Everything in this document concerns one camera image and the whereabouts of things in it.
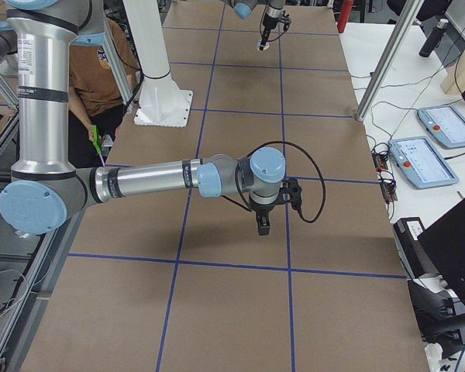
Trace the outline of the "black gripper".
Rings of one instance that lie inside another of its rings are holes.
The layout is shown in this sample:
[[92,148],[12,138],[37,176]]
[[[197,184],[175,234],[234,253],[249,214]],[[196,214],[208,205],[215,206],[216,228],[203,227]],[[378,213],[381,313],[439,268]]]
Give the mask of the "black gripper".
[[258,43],[259,48],[268,49],[270,44],[268,41],[268,37],[270,36],[270,32],[277,26],[277,18],[274,18],[270,15],[264,15],[262,18],[262,33],[261,39]]
[[275,206],[281,205],[277,198],[270,203],[260,204],[252,195],[249,196],[250,207],[255,211],[257,221],[257,232],[260,236],[268,236],[270,233],[269,214]]

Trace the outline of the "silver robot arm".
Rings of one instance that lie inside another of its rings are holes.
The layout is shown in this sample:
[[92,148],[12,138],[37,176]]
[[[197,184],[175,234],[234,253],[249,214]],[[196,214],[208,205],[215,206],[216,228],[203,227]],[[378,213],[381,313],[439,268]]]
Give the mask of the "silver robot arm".
[[113,198],[196,188],[205,198],[247,196],[258,233],[269,233],[269,212],[282,203],[286,161],[268,145],[239,160],[215,155],[144,167],[74,167],[68,160],[69,48],[75,41],[104,42],[103,4],[10,1],[6,15],[19,55],[20,155],[0,194],[0,212],[9,225],[40,235]]

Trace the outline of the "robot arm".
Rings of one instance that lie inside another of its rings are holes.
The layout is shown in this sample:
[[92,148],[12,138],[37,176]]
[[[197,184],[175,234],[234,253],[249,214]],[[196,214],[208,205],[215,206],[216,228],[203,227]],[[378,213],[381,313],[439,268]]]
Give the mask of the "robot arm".
[[[260,4],[257,0],[222,0],[229,6],[235,14],[241,19],[247,19]],[[265,6],[260,19],[259,32],[260,41],[257,44],[259,51],[267,50],[270,43],[280,39],[286,33],[291,25],[291,18],[286,13],[285,1],[268,0],[265,1]],[[270,33],[282,24],[282,33],[274,39],[270,38]]]

